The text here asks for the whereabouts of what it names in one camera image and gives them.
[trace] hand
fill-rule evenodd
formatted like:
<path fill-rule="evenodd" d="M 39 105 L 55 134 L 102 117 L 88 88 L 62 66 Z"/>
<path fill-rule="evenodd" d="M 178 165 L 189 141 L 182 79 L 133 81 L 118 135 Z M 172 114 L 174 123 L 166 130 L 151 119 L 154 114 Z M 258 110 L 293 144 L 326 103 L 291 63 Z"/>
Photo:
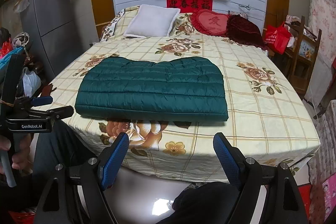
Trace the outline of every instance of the hand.
<path fill-rule="evenodd" d="M 30 143 L 31 143 L 30 134 L 27 134 L 27 136 L 20 141 L 20 152 L 15 153 L 12 157 L 13 161 L 12 167 L 14 169 L 21 170 L 27 166 L 28 155 L 30 153 Z M 8 151 L 10 148 L 11 148 L 11 142 L 7 138 L 0 135 L 0 149 Z M 0 163 L 0 174 L 4 174 L 1 163 Z"/>

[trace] dark green puffer jacket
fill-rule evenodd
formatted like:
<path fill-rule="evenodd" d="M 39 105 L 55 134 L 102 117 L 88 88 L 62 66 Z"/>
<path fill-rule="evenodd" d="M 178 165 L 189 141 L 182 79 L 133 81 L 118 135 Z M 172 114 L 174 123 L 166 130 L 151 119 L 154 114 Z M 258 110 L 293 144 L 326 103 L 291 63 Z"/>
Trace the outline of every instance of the dark green puffer jacket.
<path fill-rule="evenodd" d="M 202 57 L 170 62 L 109 57 L 84 77 L 75 104 L 85 117 L 227 121 L 223 75 Z"/>

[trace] white pillow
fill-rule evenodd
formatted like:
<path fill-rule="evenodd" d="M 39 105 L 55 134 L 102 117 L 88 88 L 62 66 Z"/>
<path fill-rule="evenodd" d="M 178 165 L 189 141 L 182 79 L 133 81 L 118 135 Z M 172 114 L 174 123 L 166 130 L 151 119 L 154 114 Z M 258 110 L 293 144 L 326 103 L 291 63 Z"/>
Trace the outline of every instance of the white pillow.
<path fill-rule="evenodd" d="M 129 23 L 126 37 L 167 37 L 180 9 L 140 5 L 138 14 Z"/>

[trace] person's leg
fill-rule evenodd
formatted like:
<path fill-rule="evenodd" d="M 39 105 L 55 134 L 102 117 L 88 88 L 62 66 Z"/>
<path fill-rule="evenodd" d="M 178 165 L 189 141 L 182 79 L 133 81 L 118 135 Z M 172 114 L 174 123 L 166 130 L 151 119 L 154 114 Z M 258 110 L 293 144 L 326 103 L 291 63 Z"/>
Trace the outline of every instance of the person's leg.
<path fill-rule="evenodd" d="M 63 121 L 56 121 L 51 133 L 40 133 L 33 166 L 33 186 L 39 198 L 57 164 L 81 165 L 96 155 L 88 150 Z"/>
<path fill-rule="evenodd" d="M 187 189 L 175 199 L 175 212 L 157 224 L 223 224 L 238 194 L 236 187 L 224 182 Z"/>

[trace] gray refrigerator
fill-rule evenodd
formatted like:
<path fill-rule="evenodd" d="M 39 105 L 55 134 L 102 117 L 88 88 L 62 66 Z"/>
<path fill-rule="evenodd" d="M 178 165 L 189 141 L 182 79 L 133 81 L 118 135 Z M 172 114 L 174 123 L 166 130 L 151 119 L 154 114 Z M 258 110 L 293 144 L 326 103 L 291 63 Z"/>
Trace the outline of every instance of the gray refrigerator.
<path fill-rule="evenodd" d="M 20 17 L 32 41 L 29 52 L 43 63 L 47 81 L 84 52 L 70 0 L 29 0 Z"/>

